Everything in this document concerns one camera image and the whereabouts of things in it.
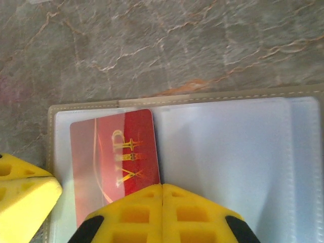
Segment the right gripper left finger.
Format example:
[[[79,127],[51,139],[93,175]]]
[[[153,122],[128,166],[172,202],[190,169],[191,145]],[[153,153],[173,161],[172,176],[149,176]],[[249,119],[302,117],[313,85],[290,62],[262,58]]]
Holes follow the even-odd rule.
[[[148,186],[90,213],[68,243],[162,243],[162,185]]]

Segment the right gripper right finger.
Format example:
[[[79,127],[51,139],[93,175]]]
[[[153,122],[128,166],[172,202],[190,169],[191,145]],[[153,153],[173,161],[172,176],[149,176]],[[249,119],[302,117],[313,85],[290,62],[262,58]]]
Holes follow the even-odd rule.
[[[237,212],[171,184],[162,188],[163,243],[260,243]]]

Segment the red VIP card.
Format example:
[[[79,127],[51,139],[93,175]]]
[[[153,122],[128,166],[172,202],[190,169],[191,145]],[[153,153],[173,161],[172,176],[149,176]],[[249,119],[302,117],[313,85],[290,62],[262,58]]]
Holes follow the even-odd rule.
[[[160,183],[149,109],[74,122],[70,142],[77,225],[91,212]]]

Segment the beige card holder wallet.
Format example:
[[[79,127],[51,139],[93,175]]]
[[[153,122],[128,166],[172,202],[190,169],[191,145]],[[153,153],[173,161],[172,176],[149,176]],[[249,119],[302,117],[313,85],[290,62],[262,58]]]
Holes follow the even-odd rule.
[[[48,168],[63,194],[43,243],[77,228],[70,125],[141,108],[163,182],[237,211],[262,243],[324,243],[324,84],[51,106]]]

